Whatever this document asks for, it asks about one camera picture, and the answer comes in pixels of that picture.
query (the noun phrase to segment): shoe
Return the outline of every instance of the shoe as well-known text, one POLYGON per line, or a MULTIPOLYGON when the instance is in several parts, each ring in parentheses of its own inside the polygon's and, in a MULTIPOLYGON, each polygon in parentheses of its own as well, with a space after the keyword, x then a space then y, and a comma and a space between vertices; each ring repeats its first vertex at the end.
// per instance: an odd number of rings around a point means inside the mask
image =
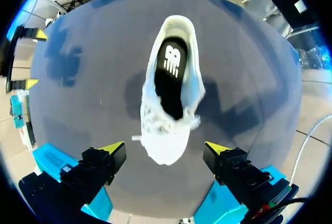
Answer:
POLYGON ((184 153, 194 113, 205 95, 193 23, 167 17, 153 45, 142 88, 142 146, 158 164, 171 165, 184 153))

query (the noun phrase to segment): shoelace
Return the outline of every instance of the shoelace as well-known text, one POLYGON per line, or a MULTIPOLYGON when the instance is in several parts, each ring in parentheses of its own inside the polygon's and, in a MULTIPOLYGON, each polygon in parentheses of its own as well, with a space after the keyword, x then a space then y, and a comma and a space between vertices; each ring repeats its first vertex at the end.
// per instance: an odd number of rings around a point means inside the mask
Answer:
MULTIPOLYGON (((141 121, 142 130, 147 133, 155 133, 159 135, 168 134, 186 125, 190 127, 190 130, 194 130, 199 126, 201 122, 200 117, 195 116, 188 109, 184 110, 182 119, 178 121, 173 121, 162 118, 156 113, 156 111, 152 107, 148 105, 145 105, 144 117, 141 121)), ((141 140, 141 136, 132 136, 132 140, 141 140)))

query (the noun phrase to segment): table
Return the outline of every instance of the table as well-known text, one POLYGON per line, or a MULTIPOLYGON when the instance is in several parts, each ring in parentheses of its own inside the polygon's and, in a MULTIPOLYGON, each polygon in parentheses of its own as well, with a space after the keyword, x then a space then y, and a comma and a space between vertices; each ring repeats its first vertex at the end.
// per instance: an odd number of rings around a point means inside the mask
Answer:
POLYGON ((46 29, 31 77, 38 146, 50 142, 81 158, 89 147, 125 141, 127 160, 107 192, 116 209, 182 218, 199 207, 214 178, 204 141, 249 152, 257 167, 280 168, 300 111, 301 74, 293 47, 268 24, 224 0, 93 0, 46 29), (165 18, 196 28, 206 95, 201 125, 173 165, 157 165, 132 135, 141 134, 142 85, 165 18))

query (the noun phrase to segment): tile floor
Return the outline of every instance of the tile floor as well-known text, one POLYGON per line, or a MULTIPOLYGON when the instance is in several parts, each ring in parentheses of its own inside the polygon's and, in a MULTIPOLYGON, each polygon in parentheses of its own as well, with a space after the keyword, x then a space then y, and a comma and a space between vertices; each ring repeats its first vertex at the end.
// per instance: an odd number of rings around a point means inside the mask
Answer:
MULTIPOLYGON (((236 4, 241 4, 242 0, 230 0, 236 4)), ((13 79, 23 79, 30 76, 30 66, 32 58, 27 61, 15 61, 13 79)), ((302 107, 297 130, 293 140, 293 146, 282 167, 282 173, 290 177, 299 148, 306 137, 303 133, 308 133, 312 125, 328 113, 332 113, 332 78, 330 73, 320 77, 324 71, 313 71, 303 73, 302 83, 302 107)), ((17 130, 13 127, 12 119, 9 115, 9 98, 5 94, 4 80, 0 80, 0 149, 4 156, 6 166, 11 174, 14 184, 24 175, 32 172, 35 162, 31 153, 22 145, 17 130)), ((299 187, 298 197, 305 197, 312 193, 317 180, 324 169, 324 164, 328 158, 330 145, 332 143, 332 119, 324 122, 312 134, 304 149, 294 183, 299 187)), ((291 216, 300 207, 300 204, 293 204, 287 208, 287 216, 291 216)), ((175 224, 174 219, 156 219, 142 216, 130 216, 129 213, 113 210, 109 222, 116 224, 175 224)))

